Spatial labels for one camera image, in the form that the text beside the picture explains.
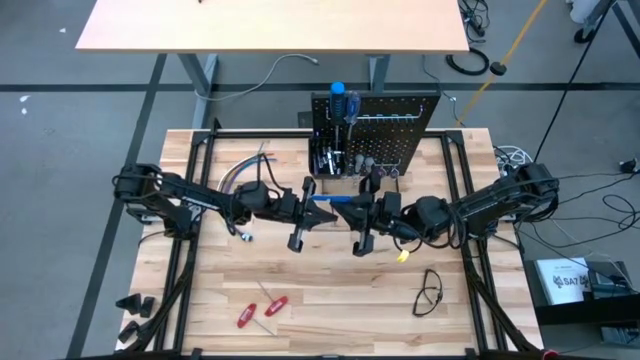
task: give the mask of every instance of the pegboard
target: pegboard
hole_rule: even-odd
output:
[[[362,154],[373,157],[387,174],[396,168],[404,175],[439,99],[437,92],[363,94],[360,115],[351,129],[350,140],[347,140],[349,127],[340,126],[339,142],[335,144],[329,97],[312,95],[314,138],[323,146],[344,152],[346,174],[353,174],[355,156]]]

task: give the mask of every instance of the butcher block table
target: butcher block table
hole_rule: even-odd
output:
[[[164,171],[185,175],[191,138],[197,131],[168,131],[160,159]],[[498,178],[489,131],[462,131],[473,185],[480,189]],[[309,175],[306,139],[269,136],[215,139],[209,187],[216,188],[227,169],[255,154],[261,144],[264,152],[272,153],[270,157],[277,159],[271,166],[279,184],[301,195],[303,178]],[[456,178],[462,182],[455,147],[452,152]],[[200,154],[196,174],[200,174],[203,157],[204,154]],[[255,176],[255,167],[249,168],[240,174],[234,186],[254,180]],[[263,171],[263,180],[267,179]],[[351,179],[316,182],[317,194],[355,193]],[[383,182],[383,190],[395,189],[390,179]],[[421,141],[407,174],[399,180],[399,187],[403,206],[427,195],[450,199],[438,140]],[[458,187],[461,196],[464,195],[462,184]],[[160,223],[146,226],[143,236],[159,230],[162,230]],[[184,334],[184,354],[193,348],[202,348],[204,354],[210,355],[464,355],[465,348],[476,347],[459,250],[423,246],[405,263],[398,263],[399,252],[391,237],[376,233],[374,252],[362,258],[354,257],[352,243],[358,234],[350,232],[343,220],[305,232],[305,245],[299,254],[286,246],[292,225],[254,218],[243,231],[254,236],[253,242],[229,235],[219,214],[208,211],[204,215]],[[515,241],[510,225],[501,224],[498,235]],[[154,312],[162,298],[172,241],[162,235],[152,236],[141,244],[138,252],[130,293],[156,297]],[[488,244],[498,301],[527,339],[542,347],[518,250],[495,239],[490,239]],[[183,246],[184,257],[187,244]],[[476,254],[475,244],[471,247]],[[416,318],[411,309],[426,268],[441,276],[444,296],[431,314]],[[289,298],[289,304],[272,317],[263,315],[270,300],[258,281],[272,297],[286,295]],[[237,327],[240,313],[250,303],[258,305],[255,318],[276,336],[253,322],[242,329]],[[179,300],[168,322],[165,348],[171,348],[173,342],[178,308]],[[481,308],[489,346],[495,348],[491,317],[482,300]],[[122,326],[131,320],[140,324],[146,321],[125,312]],[[127,344],[118,343],[117,347]]]

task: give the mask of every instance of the blue wire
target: blue wire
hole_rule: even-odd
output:
[[[277,159],[268,159],[269,161],[273,161],[276,162],[278,161]],[[233,185],[233,182],[236,181],[236,178],[238,177],[238,175],[240,175],[241,172],[244,171],[244,169],[248,168],[249,166],[257,163],[258,160],[250,160],[249,162],[245,163],[244,165],[242,165],[242,167],[240,167],[240,169],[238,169],[238,171],[236,171],[235,174],[233,174],[233,176],[231,177],[231,180],[229,180],[229,182],[227,183],[227,185],[225,185],[226,189],[222,189],[222,192],[224,192],[225,194],[229,192],[229,190],[231,189],[231,186]]]

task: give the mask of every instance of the desk leg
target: desk leg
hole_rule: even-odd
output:
[[[204,70],[202,66],[200,66],[200,61],[196,54],[178,54],[178,57],[198,94],[204,97],[211,97],[211,85],[216,75],[218,55],[211,54],[207,57]],[[191,123],[193,129],[208,128],[207,121],[209,118],[210,105],[210,101],[196,98],[196,109],[193,114],[193,122]]]
[[[391,55],[369,55],[369,84],[372,92],[384,91],[384,80],[387,77],[390,59]]]

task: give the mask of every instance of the wooden workbench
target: wooden workbench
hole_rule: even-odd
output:
[[[486,129],[463,131],[473,184],[479,189],[498,177],[491,139]],[[160,160],[164,171],[184,176],[192,134],[193,130],[168,132]],[[229,167],[254,154],[263,141],[263,149],[278,160],[272,163],[276,180],[301,194],[302,179],[308,175],[306,139],[216,139],[209,186],[215,188]],[[452,151],[457,159],[454,147]],[[461,179],[459,166],[456,171],[457,179]],[[245,171],[238,182],[253,179],[255,172]],[[317,183],[317,193],[353,191],[351,180]],[[464,194],[462,184],[459,188]],[[408,173],[400,180],[400,190],[403,205],[425,195],[449,198],[439,140],[422,140]],[[161,226],[147,226],[143,235],[161,230]],[[338,222],[305,233],[304,249],[295,254],[286,247],[292,230],[291,225],[254,219],[245,231],[252,233],[255,240],[245,243],[227,233],[218,214],[206,213],[185,353],[200,347],[205,354],[462,355],[465,348],[475,346],[460,251],[424,246],[399,264],[391,238],[376,234],[374,253],[357,258],[351,255],[357,234]],[[510,226],[501,225],[499,234],[514,240]],[[156,309],[162,297],[171,243],[172,239],[162,236],[147,239],[140,246],[133,274],[130,292],[155,296]],[[488,251],[500,304],[528,340],[541,347],[518,251],[495,240],[489,242]],[[433,313],[415,318],[411,307],[427,267],[442,277],[444,298]],[[264,317],[269,300],[256,281],[261,281],[274,297],[287,295],[290,304],[274,317]],[[239,314],[250,302],[258,304],[256,318],[276,337],[255,324],[244,329],[236,327]],[[484,303],[482,306],[489,344],[495,347],[491,321]],[[165,346],[169,348],[177,308],[178,304],[168,326]],[[122,326],[130,320],[146,321],[126,313]]]
[[[79,50],[466,52],[455,0],[98,0]]]

